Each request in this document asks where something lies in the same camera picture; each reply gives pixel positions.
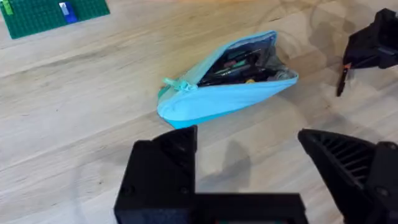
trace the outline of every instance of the green lego baseplate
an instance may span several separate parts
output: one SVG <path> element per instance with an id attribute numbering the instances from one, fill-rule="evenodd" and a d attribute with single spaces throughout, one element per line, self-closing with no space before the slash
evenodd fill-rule
<path id="1" fill-rule="evenodd" d="M 78 21 L 109 14 L 105 0 L 0 0 L 11 38 L 69 25 L 59 5 L 61 2 L 70 2 Z"/>

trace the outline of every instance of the wood grain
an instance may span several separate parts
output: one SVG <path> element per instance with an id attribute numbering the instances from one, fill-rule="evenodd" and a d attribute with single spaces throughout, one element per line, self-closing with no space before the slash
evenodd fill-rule
<path id="1" fill-rule="evenodd" d="M 398 138 L 398 69 L 336 79 L 348 36 L 395 0 L 109 0 L 111 15 L 11 40 L 0 20 L 0 223 L 115 223 L 132 144 L 172 128 L 155 112 L 163 77 L 274 29 L 299 82 L 199 125 L 199 192 L 300 192 L 311 223 L 341 223 L 302 128 Z"/>

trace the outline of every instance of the zipper pull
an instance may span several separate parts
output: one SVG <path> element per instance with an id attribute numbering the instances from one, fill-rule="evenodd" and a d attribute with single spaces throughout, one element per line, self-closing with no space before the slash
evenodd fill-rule
<path id="1" fill-rule="evenodd" d="M 174 87 L 175 90 L 192 91 L 198 89 L 198 85 L 191 85 L 185 80 L 173 80 L 171 78 L 164 78 L 163 82 Z"/>

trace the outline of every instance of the pencil case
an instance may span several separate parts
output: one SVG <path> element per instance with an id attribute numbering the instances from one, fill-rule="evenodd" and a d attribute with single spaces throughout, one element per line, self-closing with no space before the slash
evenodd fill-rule
<path id="1" fill-rule="evenodd" d="M 244 37 L 215 50 L 180 78 L 165 78 L 164 82 L 167 85 L 158 94 L 159 116 L 177 129 L 185 128 L 262 102 L 292 86 L 297 82 L 299 75 L 287 68 L 276 56 L 276 40 L 277 32 L 273 30 Z M 209 69 L 226 52 L 257 43 L 267 46 L 264 67 L 277 71 L 273 80 L 198 86 Z"/>

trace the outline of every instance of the screw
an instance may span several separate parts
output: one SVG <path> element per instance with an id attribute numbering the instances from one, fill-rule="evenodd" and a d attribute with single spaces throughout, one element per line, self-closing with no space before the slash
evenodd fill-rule
<path id="1" fill-rule="evenodd" d="M 182 187 L 182 188 L 180 189 L 180 192 L 181 192 L 182 194 L 188 194 L 188 193 L 189 193 L 189 190 L 188 190 L 186 187 Z"/>
<path id="2" fill-rule="evenodd" d="M 389 197 L 389 196 L 390 196 L 390 192 L 389 192 L 387 189 L 385 189 L 384 187 L 376 187 L 376 188 L 375 188 L 375 191 L 376 191 L 379 195 L 381 195 L 381 196 L 383 196 L 383 197 Z"/>

